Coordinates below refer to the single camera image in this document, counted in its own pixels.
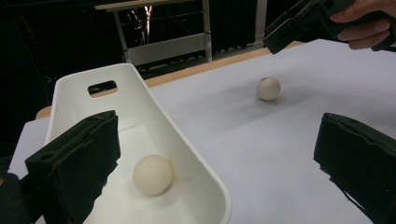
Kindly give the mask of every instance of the white ball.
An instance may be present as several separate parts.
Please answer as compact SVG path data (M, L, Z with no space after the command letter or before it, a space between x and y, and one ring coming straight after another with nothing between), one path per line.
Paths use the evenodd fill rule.
M171 184L172 178L170 163L159 155L148 155L134 167L134 184L148 195L165 191Z
M264 101L272 101L280 94L280 83L274 77L265 77L257 86L257 93Z

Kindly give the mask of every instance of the white table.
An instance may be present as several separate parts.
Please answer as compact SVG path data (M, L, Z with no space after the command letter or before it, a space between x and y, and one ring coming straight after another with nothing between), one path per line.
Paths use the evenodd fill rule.
M395 62L317 40L150 89L230 191L230 223L365 224L314 148L325 112L396 136ZM258 99L263 77L280 81L276 101Z

